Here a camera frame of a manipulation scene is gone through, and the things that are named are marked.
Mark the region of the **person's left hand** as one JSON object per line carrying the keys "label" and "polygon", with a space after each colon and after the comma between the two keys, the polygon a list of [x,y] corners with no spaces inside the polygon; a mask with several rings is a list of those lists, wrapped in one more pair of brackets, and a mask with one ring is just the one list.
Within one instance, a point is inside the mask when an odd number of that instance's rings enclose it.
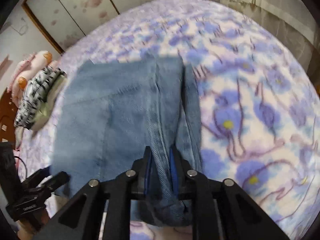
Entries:
{"label": "person's left hand", "polygon": [[33,239],[49,220],[50,217],[46,209],[38,210],[30,217],[18,220],[18,238],[21,240]]}

